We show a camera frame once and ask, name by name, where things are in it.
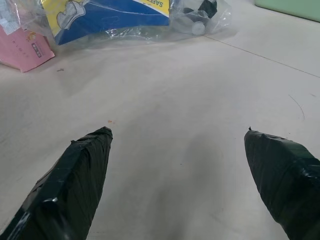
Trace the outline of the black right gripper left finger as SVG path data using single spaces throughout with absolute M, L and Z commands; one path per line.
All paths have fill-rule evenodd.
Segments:
M 40 178 L 2 240 L 85 240 L 103 194 L 113 134 L 102 127 L 71 144 Z

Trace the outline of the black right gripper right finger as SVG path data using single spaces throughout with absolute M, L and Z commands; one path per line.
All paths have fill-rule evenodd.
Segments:
M 249 129 L 248 166 L 260 197 L 290 240 L 320 238 L 320 161 L 303 145 Z

